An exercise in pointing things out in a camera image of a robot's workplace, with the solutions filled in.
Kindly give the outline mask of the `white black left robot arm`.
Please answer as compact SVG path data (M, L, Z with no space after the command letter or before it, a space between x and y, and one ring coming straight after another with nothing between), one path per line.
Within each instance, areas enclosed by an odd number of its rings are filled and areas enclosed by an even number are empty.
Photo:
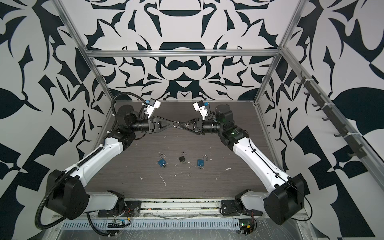
M111 211L120 215L126 210L125 197L115 191L86 192L90 180L114 157L125 151L136 139L136 132L159 133L179 125L161 117L140 119L131 105L124 105L115 113L116 127L107 134L104 143L64 171L55 170L48 177L46 195L40 203L36 220L48 208L73 220L83 213Z

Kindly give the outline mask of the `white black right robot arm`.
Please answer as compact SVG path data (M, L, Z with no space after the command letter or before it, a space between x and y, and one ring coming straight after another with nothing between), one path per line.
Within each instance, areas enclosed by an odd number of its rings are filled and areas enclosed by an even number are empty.
M174 122L174 127L196 135L218 134L221 142L239 156L258 176L267 193L246 191L240 202L246 210L266 213L277 225L282 225L305 207L305 185L299 176L290 177L271 162L253 143L249 133L235 124L229 105L216 107L215 119L208 119L206 109L201 117L188 122Z

